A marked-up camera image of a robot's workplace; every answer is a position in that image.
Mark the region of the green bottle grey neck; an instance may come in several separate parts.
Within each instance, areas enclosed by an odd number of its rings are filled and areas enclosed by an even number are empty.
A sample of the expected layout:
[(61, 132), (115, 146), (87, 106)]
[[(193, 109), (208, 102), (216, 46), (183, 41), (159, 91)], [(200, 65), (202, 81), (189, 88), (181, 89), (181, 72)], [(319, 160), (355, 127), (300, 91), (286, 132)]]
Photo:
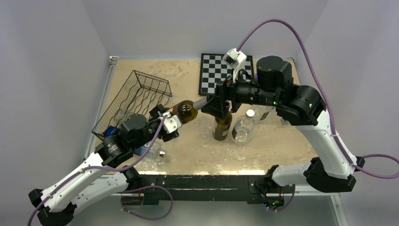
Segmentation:
[(213, 95), (207, 95), (197, 101), (183, 100), (171, 107), (170, 111), (179, 118), (182, 124), (187, 124), (198, 116), (198, 111), (212, 98)]

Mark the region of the clear wine bottle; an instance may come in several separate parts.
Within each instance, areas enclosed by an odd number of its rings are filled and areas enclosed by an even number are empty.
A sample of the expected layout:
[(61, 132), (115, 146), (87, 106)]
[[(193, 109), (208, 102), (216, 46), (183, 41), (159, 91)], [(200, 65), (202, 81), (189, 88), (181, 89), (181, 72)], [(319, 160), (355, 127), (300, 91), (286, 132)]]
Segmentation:
[(116, 113), (116, 115), (113, 118), (113, 121), (115, 122), (116, 126), (119, 126), (121, 123), (126, 121), (129, 116), (131, 116), (133, 113), (131, 111), (128, 111), (126, 109), (119, 109)]

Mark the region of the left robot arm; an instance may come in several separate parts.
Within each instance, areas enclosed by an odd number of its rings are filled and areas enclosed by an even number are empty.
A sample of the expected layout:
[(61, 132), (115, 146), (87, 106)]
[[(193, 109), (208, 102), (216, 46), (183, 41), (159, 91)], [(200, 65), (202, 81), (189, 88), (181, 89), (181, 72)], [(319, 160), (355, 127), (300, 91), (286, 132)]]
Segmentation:
[(46, 189), (29, 193), (35, 209), (28, 225), (37, 217), (43, 226), (65, 226), (85, 208), (112, 194), (141, 190), (141, 176), (135, 165), (122, 167), (121, 164), (142, 146), (145, 150), (139, 157), (147, 156), (157, 139), (177, 138), (184, 124), (178, 110), (177, 106), (168, 109), (157, 105), (150, 118), (129, 115), (71, 173)]

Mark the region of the black wire wine rack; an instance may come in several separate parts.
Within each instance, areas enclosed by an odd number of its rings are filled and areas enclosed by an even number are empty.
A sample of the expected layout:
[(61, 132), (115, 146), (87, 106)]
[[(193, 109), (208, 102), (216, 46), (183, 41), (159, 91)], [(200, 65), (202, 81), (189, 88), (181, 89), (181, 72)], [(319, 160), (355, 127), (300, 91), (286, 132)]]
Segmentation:
[(168, 80), (133, 70), (92, 129), (92, 134), (104, 140), (113, 129), (119, 128), (122, 124), (116, 126), (113, 121), (119, 109), (126, 109), (133, 114), (148, 118), (149, 111), (153, 107), (157, 104), (166, 106), (171, 97), (172, 91)]

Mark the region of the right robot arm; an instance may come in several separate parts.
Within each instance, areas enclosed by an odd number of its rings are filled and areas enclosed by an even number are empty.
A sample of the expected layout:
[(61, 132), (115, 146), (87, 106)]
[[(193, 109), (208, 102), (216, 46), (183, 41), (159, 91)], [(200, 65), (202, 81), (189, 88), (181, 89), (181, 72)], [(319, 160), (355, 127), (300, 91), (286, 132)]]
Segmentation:
[(294, 84), (292, 66), (278, 56), (267, 56), (256, 64), (257, 78), (247, 81), (240, 77), (244, 55), (224, 55), (223, 61), (232, 69), (225, 81), (217, 84), (203, 113), (223, 118), (225, 102), (236, 112), (242, 104), (274, 107), (277, 115), (296, 127), (309, 141), (315, 158), (292, 166), (272, 166), (265, 175), (261, 190), (275, 192), (287, 185), (308, 184), (324, 193), (351, 192), (356, 184), (353, 173), (363, 166), (362, 157), (353, 155), (339, 140), (331, 123), (327, 104), (321, 94), (308, 85)]

